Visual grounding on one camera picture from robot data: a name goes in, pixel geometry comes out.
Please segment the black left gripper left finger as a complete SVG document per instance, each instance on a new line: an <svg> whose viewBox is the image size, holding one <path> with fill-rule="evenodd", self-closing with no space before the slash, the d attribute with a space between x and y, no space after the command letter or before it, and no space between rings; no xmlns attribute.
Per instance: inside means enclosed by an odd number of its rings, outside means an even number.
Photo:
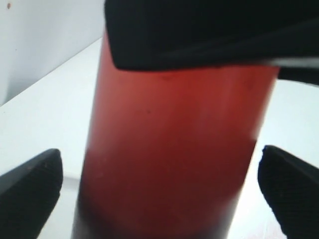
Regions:
<svg viewBox="0 0 319 239"><path fill-rule="evenodd" d="M48 149L0 177L0 237L35 239L52 213L63 183L58 149Z"/></svg>

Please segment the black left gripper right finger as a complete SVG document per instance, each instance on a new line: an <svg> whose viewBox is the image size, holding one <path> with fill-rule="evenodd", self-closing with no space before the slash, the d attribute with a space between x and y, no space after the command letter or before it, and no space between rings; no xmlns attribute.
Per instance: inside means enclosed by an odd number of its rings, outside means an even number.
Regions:
<svg viewBox="0 0 319 239"><path fill-rule="evenodd" d="M319 170L266 145L258 167L259 188L289 239L319 237Z"/></svg>

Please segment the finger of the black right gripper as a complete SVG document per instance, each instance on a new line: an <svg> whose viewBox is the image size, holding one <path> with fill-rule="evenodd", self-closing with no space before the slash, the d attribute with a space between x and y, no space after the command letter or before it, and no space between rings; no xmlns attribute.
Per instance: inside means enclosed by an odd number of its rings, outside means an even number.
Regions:
<svg viewBox="0 0 319 239"><path fill-rule="evenodd" d="M122 70L261 64L319 83L316 0L107 0L104 16Z"/></svg>

